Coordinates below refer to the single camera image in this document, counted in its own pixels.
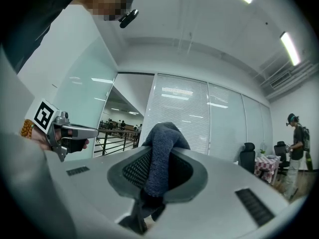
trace air conditioning unit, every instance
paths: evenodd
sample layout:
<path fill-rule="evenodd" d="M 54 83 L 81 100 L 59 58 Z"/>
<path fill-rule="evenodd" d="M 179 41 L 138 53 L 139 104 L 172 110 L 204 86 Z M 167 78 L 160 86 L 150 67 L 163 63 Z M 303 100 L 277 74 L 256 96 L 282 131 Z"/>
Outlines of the air conditioning unit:
<path fill-rule="evenodd" d="M 276 80 L 274 80 L 273 82 L 270 83 L 270 86 L 273 89 L 276 89 L 276 87 L 278 87 L 280 84 L 282 84 L 283 82 L 285 82 L 286 80 L 288 80 L 291 77 L 290 72 L 286 72 L 284 73 L 282 76 L 280 76 L 279 78 L 277 78 Z"/>

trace black office chair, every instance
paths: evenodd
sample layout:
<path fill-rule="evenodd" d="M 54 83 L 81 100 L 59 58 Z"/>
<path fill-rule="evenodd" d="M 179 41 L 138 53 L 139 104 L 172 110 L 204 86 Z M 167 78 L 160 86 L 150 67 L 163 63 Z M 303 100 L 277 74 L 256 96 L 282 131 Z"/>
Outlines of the black office chair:
<path fill-rule="evenodd" d="M 255 156 L 255 145 L 251 142 L 245 143 L 245 149 L 239 154 L 240 165 L 252 174 L 255 172 Z M 263 175 L 268 173 L 269 170 L 265 168 L 260 168 L 259 170 L 261 171 L 259 178 L 269 183 L 267 180 L 262 179 Z"/>
<path fill-rule="evenodd" d="M 284 171 L 284 168 L 289 167 L 290 162 L 287 161 L 287 149 L 286 149 L 286 144 L 284 141 L 279 141 L 277 142 L 277 145 L 274 146 L 275 154 L 277 156 L 280 156 L 280 164 L 278 168 L 278 173 L 279 175 L 287 175 L 287 172 Z"/>

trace checkered tablecloth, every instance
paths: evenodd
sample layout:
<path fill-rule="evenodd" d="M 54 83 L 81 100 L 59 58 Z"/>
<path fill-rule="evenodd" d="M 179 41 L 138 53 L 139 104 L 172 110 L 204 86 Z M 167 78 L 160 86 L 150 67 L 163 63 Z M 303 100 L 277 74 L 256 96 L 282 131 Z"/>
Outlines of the checkered tablecloth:
<path fill-rule="evenodd" d="M 255 158 L 255 175 L 259 176 L 261 171 L 260 168 L 265 168 L 269 170 L 269 173 L 264 173 L 263 179 L 271 183 L 272 178 L 275 174 L 276 169 L 279 166 L 280 157 L 267 158 L 267 157 L 256 157 Z"/>

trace ceiling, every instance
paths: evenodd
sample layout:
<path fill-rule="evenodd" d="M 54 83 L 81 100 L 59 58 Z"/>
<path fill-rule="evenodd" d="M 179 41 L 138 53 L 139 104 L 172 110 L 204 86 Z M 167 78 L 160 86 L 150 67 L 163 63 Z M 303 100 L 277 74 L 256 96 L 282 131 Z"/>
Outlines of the ceiling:
<path fill-rule="evenodd" d="M 302 60 L 317 62 L 313 33 L 291 0 L 135 0 L 133 8 L 140 13 L 125 29 L 96 20 L 117 62 L 134 45 L 169 45 L 226 60 L 263 87 L 293 68 L 280 40 L 284 31 Z"/>
<path fill-rule="evenodd" d="M 105 107 L 108 109 L 119 109 L 122 112 L 134 112 L 138 113 L 137 117 L 143 116 L 139 113 L 138 110 L 134 108 L 130 103 L 125 101 L 125 98 L 119 93 L 115 88 L 112 88 L 109 94 L 109 97 L 106 101 Z"/>

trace backpack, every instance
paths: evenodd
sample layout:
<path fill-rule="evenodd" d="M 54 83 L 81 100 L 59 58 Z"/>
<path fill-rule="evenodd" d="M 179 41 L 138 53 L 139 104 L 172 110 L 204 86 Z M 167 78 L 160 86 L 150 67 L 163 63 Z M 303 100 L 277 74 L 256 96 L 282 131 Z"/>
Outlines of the backpack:
<path fill-rule="evenodd" d="M 298 123 L 298 126 L 302 129 L 302 135 L 303 135 L 303 144 L 304 144 L 304 151 L 310 151 L 310 134 L 309 129 L 305 126 L 302 126 L 300 123 Z"/>

